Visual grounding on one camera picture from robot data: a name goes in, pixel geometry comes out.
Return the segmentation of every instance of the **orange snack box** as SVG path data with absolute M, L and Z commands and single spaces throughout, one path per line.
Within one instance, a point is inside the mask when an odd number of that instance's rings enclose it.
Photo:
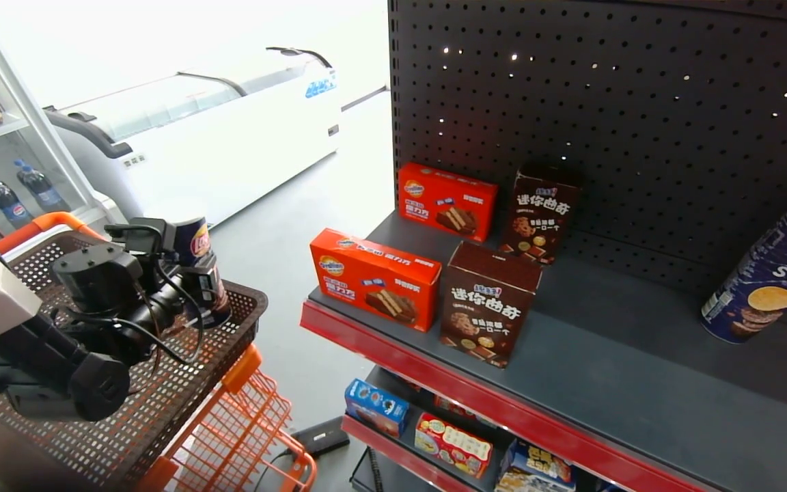
M 328 228 L 312 258 L 328 296 L 425 333 L 433 325 L 440 262 Z
M 497 185 L 410 162 L 400 168 L 400 215 L 483 243 Z
M 426 412 L 415 428 L 415 447 L 475 478 L 482 477 L 493 451 L 490 443 Z

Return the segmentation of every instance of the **white wall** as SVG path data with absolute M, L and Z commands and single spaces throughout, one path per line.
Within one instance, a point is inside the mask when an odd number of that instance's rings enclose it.
M 240 46 L 321 53 L 344 103 L 389 80 L 385 0 L 0 0 L 0 46 L 36 101 L 59 108 Z

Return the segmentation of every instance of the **brown plastic basket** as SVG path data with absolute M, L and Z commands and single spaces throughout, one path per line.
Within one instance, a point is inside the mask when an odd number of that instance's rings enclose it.
M 53 305 L 71 303 L 65 290 L 53 282 L 50 263 L 99 242 L 74 231 L 57 234 L 14 260 L 12 268 L 49 312 Z M 199 360 L 185 366 L 164 355 L 156 374 L 152 361 L 135 366 L 130 372 L 133 386 L 144 390 L 129 396 L 106 420 L 26 420 L 0 395 L 0 480 L 14 490 L 133 488 L 253 342 L 257 320 L 268 304 L 266 295 L 230 282 L 224 286 L 232 317 L 206 331 Z M 187 329 L 167 343 L 179 353 L 190 353 L 195 340 L 196 331 Z

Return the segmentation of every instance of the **robotic arm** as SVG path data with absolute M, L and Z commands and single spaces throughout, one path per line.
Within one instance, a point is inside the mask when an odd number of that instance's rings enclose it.
M 173 256 L 173 226 L 157 219 L 106 231 L 124 246 L 97 244 L 50 265 L 77 308 L 54 307 L 52 316 L 0 256 L 0 392 L 26 418 L 102 420 L 126 400 L 129 368 L 149 360 L 154 346 L 182 364 L 199 354 L 203 315 L 215 301 L 206 287 L 217 284 L 216 258 L 182 268 Z M 185 304 L 199 324 L 187 358 L 160 340 Z M 71 320 L 58 325 L 57 312 Z

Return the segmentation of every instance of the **chest freezer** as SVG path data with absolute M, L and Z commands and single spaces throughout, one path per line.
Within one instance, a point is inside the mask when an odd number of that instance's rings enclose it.
M 261 50 L 47 115 L 127 218 L 189 197 L 216 224 L 338 149 L 335 70 Z

